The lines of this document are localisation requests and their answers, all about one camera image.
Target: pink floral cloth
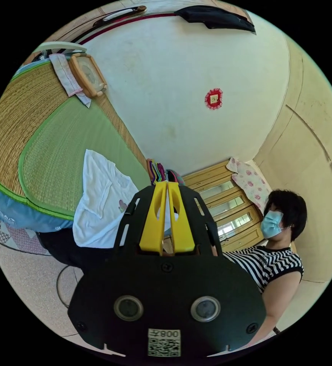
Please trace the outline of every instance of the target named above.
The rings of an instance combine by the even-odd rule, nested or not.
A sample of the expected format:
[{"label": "pink floral cloth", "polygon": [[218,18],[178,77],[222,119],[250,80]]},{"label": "pink floral cloth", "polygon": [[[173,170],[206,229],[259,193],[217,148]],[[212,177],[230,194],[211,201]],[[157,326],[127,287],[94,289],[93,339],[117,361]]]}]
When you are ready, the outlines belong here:
[{"label": "pink floral cloth", "polygon": [[270,189],[264,179],[249,164],[231,158],[226,168],[236,174],[232,175],[233,181],[245,192],[246,197],[264,213]]}]

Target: patterned rug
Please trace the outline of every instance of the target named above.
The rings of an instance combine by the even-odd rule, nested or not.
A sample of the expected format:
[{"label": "patterned rug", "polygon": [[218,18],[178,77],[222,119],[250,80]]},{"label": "patterned rug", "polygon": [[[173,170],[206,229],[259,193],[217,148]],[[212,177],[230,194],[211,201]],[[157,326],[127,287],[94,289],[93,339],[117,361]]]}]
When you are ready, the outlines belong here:
[{"label": "patterned rug", "polygon": [[13,229],[2,221],[0,221],[0,244],[20,252],[50,256],[41,246],[34,231]]}]

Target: white cloth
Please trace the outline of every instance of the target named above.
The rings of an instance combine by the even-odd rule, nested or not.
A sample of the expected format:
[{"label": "white cloth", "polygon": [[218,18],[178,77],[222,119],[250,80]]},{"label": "white cloth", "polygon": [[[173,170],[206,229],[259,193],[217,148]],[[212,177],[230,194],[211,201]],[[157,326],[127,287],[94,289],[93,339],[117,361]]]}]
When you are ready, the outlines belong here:
[{"label": "white cloth", "polygon": [[[82,179],[84,192],[74,213],[74,241],[79,247],[112,248],[124,211],[138,189],[113,162],[92,150],[85,152]],[[168,200],[165,214],[166,231],[171,227]]]},{"label": "white cloth", "polygon": [[49,55],[54,71],[66,90],[68,96],[76,95],[77,98],[89,108],[91,99],[85,95],[83,89],[77,83],[71,69],[69,68],[67,58],[62,53],[53,53]]}]

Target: red paper ornament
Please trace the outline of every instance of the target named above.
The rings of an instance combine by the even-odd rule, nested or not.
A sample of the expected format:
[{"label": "red paper ornament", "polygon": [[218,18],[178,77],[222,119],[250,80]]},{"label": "red paper ornament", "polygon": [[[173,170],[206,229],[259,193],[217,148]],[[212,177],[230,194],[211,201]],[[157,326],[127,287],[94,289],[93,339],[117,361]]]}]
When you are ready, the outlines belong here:
[{"label": "red paper ornament", "polygon": [[222,107],[222,94],[223,94],[223,92],[219,88],[210,90],[204,98],[205,105],[209,109],[221,108]]}]

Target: bed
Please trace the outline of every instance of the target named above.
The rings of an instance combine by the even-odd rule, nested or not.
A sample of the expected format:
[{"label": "bed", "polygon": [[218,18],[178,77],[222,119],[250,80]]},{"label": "bed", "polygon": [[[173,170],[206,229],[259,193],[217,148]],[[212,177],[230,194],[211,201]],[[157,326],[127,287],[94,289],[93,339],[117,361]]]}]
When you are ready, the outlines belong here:
[{"label": "bed", "polygon": [[87,108],[67,96],[48,59],[22,67],[0,99],[0,220],[42,233],[71,227],[86,149],[139,190],[150,184],[147,161],[105,94]]}]

